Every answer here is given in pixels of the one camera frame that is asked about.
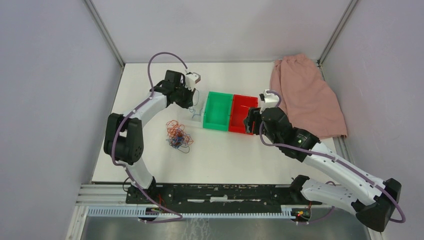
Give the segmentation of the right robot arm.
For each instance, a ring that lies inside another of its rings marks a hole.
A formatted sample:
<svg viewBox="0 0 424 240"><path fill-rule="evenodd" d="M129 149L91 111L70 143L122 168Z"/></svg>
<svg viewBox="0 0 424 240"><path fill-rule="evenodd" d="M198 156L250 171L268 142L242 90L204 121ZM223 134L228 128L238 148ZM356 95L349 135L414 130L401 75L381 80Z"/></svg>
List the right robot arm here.
<svg viewBox="0 0 424 240"><path fill-rule="evenodd" d="M358 168L332 151L309 131L293 127L279 107L251 107L243 121L247 133L258 135L268 147L278 148L285 156L313 167L335 180L329 185L298 175L289 189L295 204L321 202L342 209L367 228L384 232L388 223L404 223L399 206L402 185L394 178L383 180Z"/></svg>

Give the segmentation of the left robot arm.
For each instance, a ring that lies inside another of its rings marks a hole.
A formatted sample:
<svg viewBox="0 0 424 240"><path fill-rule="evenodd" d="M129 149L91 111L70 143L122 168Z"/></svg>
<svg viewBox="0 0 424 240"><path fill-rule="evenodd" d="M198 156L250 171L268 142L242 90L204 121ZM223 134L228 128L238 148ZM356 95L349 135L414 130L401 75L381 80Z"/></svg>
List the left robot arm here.
<svg viewBox="0 0 424 240"><path fill-rule="evenodd" d="M196 84L201 76L167 70L163 80L152 85L146 99L125 114L111 113L107 118L103 151L115 166L123 167L131 184L138 188L138 197L149 204L158 195L157 182L149 172L142 154L144 126L169 105L188 109L193 106Z"/></svg>

